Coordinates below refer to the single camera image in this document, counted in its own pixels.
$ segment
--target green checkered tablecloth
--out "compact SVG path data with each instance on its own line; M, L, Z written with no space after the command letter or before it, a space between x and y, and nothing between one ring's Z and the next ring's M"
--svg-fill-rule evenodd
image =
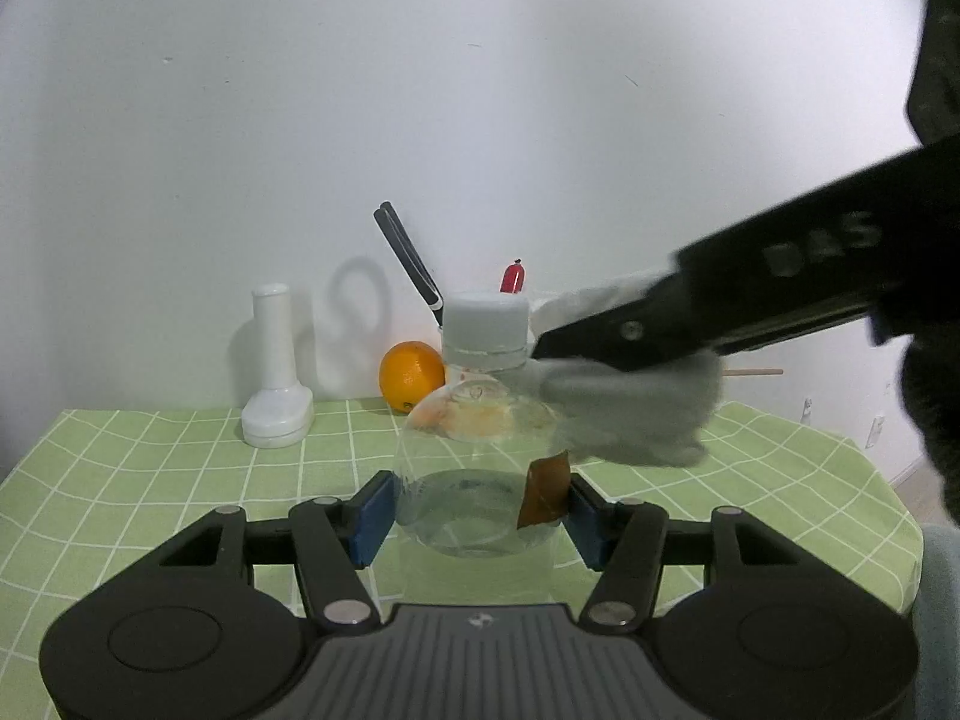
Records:
M355 493L390 467L400 419L382 400L318 403L309 437L285 449L240 440L239 412L62 413L0 485L0 720L56 717L37 671L47 626L69 605L212 507L283 517L316 495ZM850 440L737 403L704 430L697 469L578 466L608 498L640 498L674 517L742 506L897 610L920 579L920 528ZM402 598L398 541L361 577L381 608ZM579 610L596 579L562 536L553 595ZM700 586L668 567L661 610ZM256 584L302 613L288 566Z

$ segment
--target bottle cap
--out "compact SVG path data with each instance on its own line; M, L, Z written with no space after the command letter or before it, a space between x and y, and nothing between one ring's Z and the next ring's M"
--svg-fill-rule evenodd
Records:
M527 357L530 303L508 293L455 293L443 305L443 361L505 370Z

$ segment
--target white cylindrical handle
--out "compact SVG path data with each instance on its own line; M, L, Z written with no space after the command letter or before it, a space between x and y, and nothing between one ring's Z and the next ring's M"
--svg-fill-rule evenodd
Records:
M256 324L263 389L284 389L296 384L290 288L266 284L253 290L253 322Z

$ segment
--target clear plastic bottle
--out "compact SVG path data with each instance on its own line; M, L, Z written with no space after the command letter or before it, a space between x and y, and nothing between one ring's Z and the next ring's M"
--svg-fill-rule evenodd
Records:
M443 357L475 374L526 359L529 306L520 295L453 295ZM497 604L549 600L558 521L518 526L531 462L556 454L557 418L493 376L430 394L400 432L397 523L403 600Z

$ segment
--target white cloth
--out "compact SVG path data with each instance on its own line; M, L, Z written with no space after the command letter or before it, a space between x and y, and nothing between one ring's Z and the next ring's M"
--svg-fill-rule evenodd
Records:
M531 315L536 337L641 298L656 279L624 276L548 300ZM698 430L720 397L720 358L704 350L624 373L583 359L528 360L497 378L562 415L557 449L630 466L693 466L706 456Z

